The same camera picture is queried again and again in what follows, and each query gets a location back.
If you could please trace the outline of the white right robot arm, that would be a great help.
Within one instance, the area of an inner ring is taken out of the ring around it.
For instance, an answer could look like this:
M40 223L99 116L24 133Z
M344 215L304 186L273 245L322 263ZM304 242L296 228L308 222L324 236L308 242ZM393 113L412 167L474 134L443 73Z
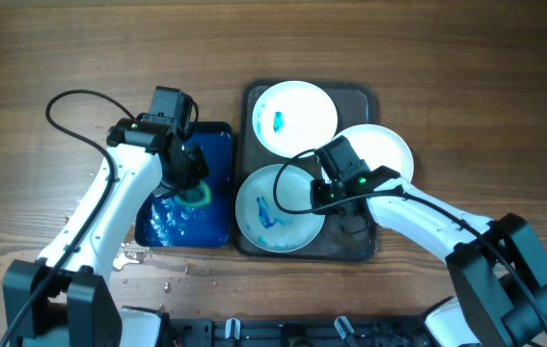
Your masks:
M446 264L455 295L426 319L441 345L524 346L547 335L547 253L522 217L437 200L391 168L370 169L344 136L315 155L330 178L313 185L317 213L366 214Z

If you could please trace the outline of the grey white plate bottom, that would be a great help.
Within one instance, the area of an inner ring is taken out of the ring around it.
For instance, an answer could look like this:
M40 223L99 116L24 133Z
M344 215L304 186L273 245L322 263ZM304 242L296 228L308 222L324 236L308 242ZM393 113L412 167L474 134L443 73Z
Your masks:
M276 202L290 210L312 207L311 182L304 170L280 164L251 173L238 190L235 218L243 235L258 248L272 253L289 253L307 246L322 229L325 217L315 214L292 215L281 211Z

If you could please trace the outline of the green scrubbing sponge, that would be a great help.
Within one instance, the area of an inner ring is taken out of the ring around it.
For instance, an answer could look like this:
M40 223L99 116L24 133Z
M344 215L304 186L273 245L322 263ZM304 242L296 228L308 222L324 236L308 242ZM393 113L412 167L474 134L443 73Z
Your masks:
M180 206L201 208L211 204L212 193L209 185L201 180L197 186L175 195L174 199Z

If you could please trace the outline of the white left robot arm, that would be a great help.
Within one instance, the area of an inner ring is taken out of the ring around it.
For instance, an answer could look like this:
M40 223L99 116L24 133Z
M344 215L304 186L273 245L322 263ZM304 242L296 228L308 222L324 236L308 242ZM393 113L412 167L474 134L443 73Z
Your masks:
M208 173L185 141L189 122L145 114L108 132L98 174L68 224L34 262L14 261L3 278L8 329L3 346L162 346L167 314L117 308L108 288L113 262L150 195L195 187Z

